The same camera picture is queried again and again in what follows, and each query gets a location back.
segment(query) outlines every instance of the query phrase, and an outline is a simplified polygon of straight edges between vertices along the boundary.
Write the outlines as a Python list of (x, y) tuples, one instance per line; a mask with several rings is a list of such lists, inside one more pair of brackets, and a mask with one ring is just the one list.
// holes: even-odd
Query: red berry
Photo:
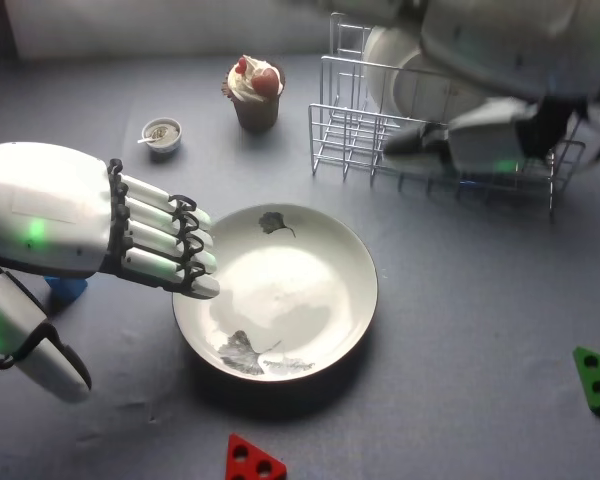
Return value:
[(238, 65), (236, 66), (236, 73), (240, 75), (244, 75), (247, 71), (247, 60), (244, 57), (240, 57), (238, 60)]
[(267, 98), (276, 98), (280, 81), (276, 72), (272, 68), (267, 68), (260, 75), (251, 79), (251, 85), (253, 85), (253, 89), (257, 94)]

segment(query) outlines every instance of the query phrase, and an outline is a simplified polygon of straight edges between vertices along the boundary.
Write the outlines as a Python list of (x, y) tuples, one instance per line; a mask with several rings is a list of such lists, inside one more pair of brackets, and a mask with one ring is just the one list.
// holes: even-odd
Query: gray tablecloth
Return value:
[[(600, 420), (571, 357), (577, 345), (600, 351), (600, 167), (573, 181), (553, 226), (544, 211), (410, 183), (399, 193), (390, 177), (373, 188), (334, 167), (312, 177), (319, 59), (277, 60), (288, 84), (260, 139), (241, 134), (220, 93), (233, 59), (0, 66), (0, 142), (119, 157), (215, 217), (267, 202), (317, 208), (360, 235), (380, 285), (359, 348), (278, 390), (206, 367), (169, 294), (95, 275), (54, 320), (88, 365), (92, 396), (65, 405), (0, 372), (0, 480), (218, 480), (231, 432), (281, 458), (292, 480), (600, 479)], [(162, 115), (182, 123), (184, 144), (160, 162), (136, 140)], [(20, 278), (47, 296), (42, 279)]]

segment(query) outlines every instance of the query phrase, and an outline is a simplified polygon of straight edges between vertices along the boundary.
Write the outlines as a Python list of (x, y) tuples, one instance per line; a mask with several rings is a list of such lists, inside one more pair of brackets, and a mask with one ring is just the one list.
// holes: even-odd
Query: plate in dish rack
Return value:
[(371, 255), (339, 221), (305, 207), (233, 213), (210, 231), (220, 295), (174, 294), (191, 347), (236, 377), (276, 382), (337, 362), (362, 338), (378, 299)]

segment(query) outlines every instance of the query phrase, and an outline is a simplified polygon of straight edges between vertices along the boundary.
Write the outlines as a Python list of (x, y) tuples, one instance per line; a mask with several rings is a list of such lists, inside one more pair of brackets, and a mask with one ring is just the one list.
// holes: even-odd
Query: red triangle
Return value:
[(235, 433), (229, 436), (225, 480), (285, 480), (286, 478), (287, 467), (284, 463)]

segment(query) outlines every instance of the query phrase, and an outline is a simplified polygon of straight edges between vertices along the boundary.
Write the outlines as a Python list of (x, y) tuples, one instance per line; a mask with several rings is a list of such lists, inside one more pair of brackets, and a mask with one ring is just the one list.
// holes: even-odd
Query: blue block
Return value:
[(87, 281), (82, 278), (44, 277), (44, 279), (51, 287), (51, 294), (64, 303), (75, 301), (87, 288)]

